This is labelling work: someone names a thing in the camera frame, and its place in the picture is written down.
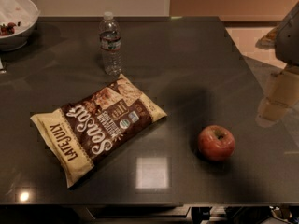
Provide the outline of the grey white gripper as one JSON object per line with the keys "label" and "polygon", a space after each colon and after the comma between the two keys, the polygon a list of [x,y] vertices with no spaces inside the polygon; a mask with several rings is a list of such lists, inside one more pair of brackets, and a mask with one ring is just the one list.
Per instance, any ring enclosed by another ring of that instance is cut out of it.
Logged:
{"label": "grey white gripper", "polygon": [[278,26],[275,54],[291,65],[272,73],[267,80],[256,117],[257,124],[265,128],[277,123],[299,102],[299,2]]}

